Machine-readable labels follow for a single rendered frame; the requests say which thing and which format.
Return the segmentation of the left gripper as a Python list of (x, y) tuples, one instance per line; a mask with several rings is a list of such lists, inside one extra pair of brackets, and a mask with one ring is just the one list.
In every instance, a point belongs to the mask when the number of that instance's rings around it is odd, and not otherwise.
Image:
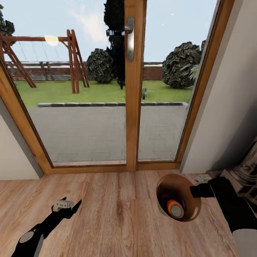
[[(64, 197), (63, 200), (66, 200), (67, 197)], [(56, 227), (62, 220), (63, 218), (70, 219), (74, 213), (77, 212), (79, 206), (81, 205), (82, 200), (80, 200), (73, 208), (62, 208), (58, 212), (53, 211), (52, 206), (52, 213), (46, 218), (50, 219), (53, 221), (54, 226)]]

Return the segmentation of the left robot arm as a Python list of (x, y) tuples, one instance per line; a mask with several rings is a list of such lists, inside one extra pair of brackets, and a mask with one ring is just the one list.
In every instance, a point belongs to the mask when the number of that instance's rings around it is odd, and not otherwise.
[(51, 207), (52, 213), (41, 224), (34, 226), (19, 239), (16, 250), (11, 257), (39, 257), (44, 240), (51, 231), (63, 218), (70, 219), (82, 203), (82, 200), (80, 200), (71, 208), (74, 203), (66, 199), (67, 197), (64, 197), (54, 202), (54, 205)]

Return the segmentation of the trash can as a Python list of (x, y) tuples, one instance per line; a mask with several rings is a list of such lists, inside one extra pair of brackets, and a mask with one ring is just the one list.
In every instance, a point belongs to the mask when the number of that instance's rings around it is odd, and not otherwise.
[[(182, 223), (189, 223), (198, 218), (202, 209), (201, 198), (193, 198), (190, 187), (194, 184), (186, 177), (176, 174), (169, 173), (162, 176), (156, 185), (156, 198), (159, 211), (166, 217)], [(158, 203), (159, 196), (164, 193), (169, 198), (179, 198), (183, 200), (185, 205), (185, 212), (181, 219), (174, 219), (168, 212), (163, 211), (161, 205)], [(196, 207), (198, 212), (194, 218)]]

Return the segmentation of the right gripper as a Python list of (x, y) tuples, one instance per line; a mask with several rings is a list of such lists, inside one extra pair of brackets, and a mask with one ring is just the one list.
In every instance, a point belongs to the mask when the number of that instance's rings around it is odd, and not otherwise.
[(205, 184), (200, 184), (198, 186), (190, 187), (193, 198), (198, 198), (198, 197), (210, 198), (210, 196), (207, 195), (204, 190), (204, 185)]

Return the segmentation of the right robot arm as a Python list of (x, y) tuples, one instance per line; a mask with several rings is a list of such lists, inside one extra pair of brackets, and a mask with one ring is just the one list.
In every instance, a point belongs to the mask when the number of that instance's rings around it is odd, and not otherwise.
[(241, 257), (257, 257), (257, 217), (246, 200), (240, 200), (225, 177), (196, 175), (197, 186), (191, 186), (193, 198), (216, 197), (227, 220)]

